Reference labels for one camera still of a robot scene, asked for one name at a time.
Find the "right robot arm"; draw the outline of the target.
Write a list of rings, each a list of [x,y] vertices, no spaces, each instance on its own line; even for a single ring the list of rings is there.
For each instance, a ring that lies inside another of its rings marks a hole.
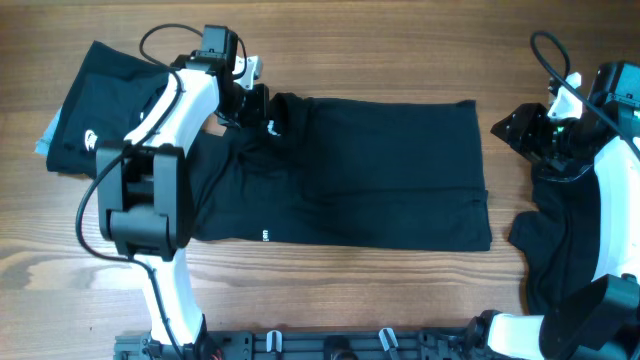
[[[525,316],[486,311],[461,340],[480,359],[635,359],[639,355],[639,67],[602,64],[590,93],[550,84],[493,134],[532,163],[538,208],[510,237],[530,267]]]

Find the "black polo shirt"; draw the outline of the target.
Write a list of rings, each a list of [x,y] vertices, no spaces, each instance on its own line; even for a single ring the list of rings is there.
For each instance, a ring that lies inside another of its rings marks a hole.
[[[188,157],[201,241],[426,251],[492,242],[476,104],[275,95],[257,128],[200,133]]]

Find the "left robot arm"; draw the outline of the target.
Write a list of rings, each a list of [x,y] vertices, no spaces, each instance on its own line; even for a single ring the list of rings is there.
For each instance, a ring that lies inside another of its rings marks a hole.
[[[152,317],[141,339],[151,359],[218,359],[198,306],[186,260],[194,205],[186,157],[210,115],[220,125],[257,127],[268,117],[269,93],[258,79],[259,57],[241,38],[208,25],[201,45],[168,65],[158,102],[125,138],[102,145],[97,176],[85,195],[98,197],[102,236],[117,250],[112,261],[138,266]]]

